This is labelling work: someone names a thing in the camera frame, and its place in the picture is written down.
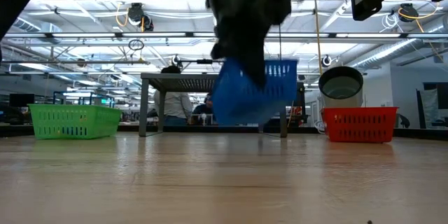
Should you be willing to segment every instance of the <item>plastic basket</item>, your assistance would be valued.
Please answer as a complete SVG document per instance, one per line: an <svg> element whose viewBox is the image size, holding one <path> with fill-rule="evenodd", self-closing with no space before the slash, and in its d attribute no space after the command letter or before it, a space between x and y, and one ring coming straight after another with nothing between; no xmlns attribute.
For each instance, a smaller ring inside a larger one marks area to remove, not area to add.
<svg viewBox="0 0 448 224"><path fill-rule="evenodd" d="M235 59L227 59L213 90L213 112L219 125L266 123L297 97L297 61L267 60L266 86L260 89Z"/></svg>
<svg viewBox="0 0 448 224"><path fill-rule="evenodd" d="M37 139L94 139L117 132L121 111L91 105L30 104Z"/></svg>
<svg viewBox="0 0 448 224"><path fill-rule="evenodd" d="M330 141L385 143L392 141L397 107L324 108Z"/></svg>

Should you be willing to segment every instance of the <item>table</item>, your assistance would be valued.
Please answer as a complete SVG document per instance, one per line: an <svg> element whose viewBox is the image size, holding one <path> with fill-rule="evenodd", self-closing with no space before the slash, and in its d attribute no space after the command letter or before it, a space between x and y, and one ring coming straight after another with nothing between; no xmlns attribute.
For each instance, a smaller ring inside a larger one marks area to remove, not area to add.
<svg viewBox="0 0 448 224"><path fill-rule="evenodd" d="M139 136L146 136L149 85L159 90L159 114L164 115L167 92L211 92L217 77L215 74L142 73ZM158 132L163 132L164 123L164 120L159 120ZM287 137L286 109L280 111L280 127L280 137Z"/></svg>

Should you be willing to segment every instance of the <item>ceiling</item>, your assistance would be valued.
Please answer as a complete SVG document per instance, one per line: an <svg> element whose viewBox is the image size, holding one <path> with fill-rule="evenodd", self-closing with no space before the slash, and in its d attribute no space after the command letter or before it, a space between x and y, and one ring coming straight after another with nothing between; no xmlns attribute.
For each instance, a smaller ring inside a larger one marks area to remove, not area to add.
<svg viewBox="0 0 448 224"><path fill-rule="evenodd" d="M210 10L205 8L205 0L31 0L21 14L21 18L33 25L41 26L44 22L56 25L62 32L139 32L138 29L130 23L121 27L119 21L125 22L126 9L131 3L143 3L143 9L151 16L155 25L154 32L212 32L214 28L214 18ZM415 22L404 23L397 22L394 28L385 28L385 19L392 10L396 10L401 3L412 3L421 15L432 13L435 7L437 12L422 20L423 26L431 20L437 19L446 13L448 1L443 1L439 6L428 0L385 0L383 8L378 15L371 17L363 22L354 21L351 16L349 0L318 0L318 25L322 29L320 32L397 32L398 25L405 32L414 31L417 26ZM302 3L292 3L293 12L287 17L281 26L281 32L316 32L316 15L314 0L305 0ZM278 32L279 27L273 27L273 32ZM17 27L11 27L10 32L24 32ZM20 47L26 47L27 41L10 40L11 43L17 43ZM214 45L214 40L198 41L192 38L171 39L171 46L164 44L163 38L152 39L145 43L153 46L146 46L141 52L133 55L133 60L140 57L150 65L140 64L131 65L129 62L119 62L113 65L95 65L88 66L92 71L101 71L109 69L116 71L125 71L134 69L135 72L148 70L159 71L162 67L170 64L174 55L178 55L184 60L196 60L209 58L209 52ZM379 44L375 43L322 43L321 54L329 55L333 58L352 59L359 56L366 50L376 48ZM55 46L54 51L60 54L59 60L77 60L80 58L86 60L105 60L118 61L130 60L129 52L123 59L124 49L128 51L127 46L74 46L64 52L67 47ZM30 47L30 50L36 51L45 56L50 55L50 48ZM278 42L266 42L265 54L267 58L277 58L279 54L283 57L295 58L299 60L298 69L301 71L315 71L319 67L317 60L318 46L314 41L309 43L283 42L280 46ZM10 54L6 59L11 60L21 58L20 55ZM76 65L72 65L71 71L80 71ZM220 66L191 64L185 72L217 72Z"/></svg>

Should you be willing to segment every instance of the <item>blue basket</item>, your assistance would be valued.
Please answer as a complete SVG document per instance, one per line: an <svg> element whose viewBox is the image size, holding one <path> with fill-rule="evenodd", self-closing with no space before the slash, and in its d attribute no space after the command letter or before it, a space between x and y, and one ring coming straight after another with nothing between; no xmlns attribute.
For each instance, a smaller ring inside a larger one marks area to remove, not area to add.
<svg viewBox="0 0 448 224"><path fill-rule="evenodd" d="M297 60L265 61L266 86L260 89L235 59L227 59L213 90L219 125L266 123L297 98Z"/></svg>

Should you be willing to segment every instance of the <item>table leg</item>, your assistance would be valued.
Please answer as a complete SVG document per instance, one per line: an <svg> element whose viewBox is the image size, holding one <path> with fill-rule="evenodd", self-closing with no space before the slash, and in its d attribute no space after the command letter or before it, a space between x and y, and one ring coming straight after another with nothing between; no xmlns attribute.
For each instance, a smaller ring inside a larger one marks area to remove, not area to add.
<svg viewBox="0 0 448 224"><path fill-rule="evenodd" d="M158 132L163 132L163 125L165 124L165 97L167 92L160 91L160 104L159 104L159 128Z"/></svg>
<svg viewBox="0 0 448 224"><path fill-rule="evenodd" d="M139 136L146 137L146 124L148 115L148 88L149 80L141 80L141 98L140 98L140 121L139 121Z"/></svg>
<svg viewBox="0 0 448 224"><path fill-rule="evenodd" d="M286 120L286 108L280 111L280 137L288 136L288 122Z"/></svg>

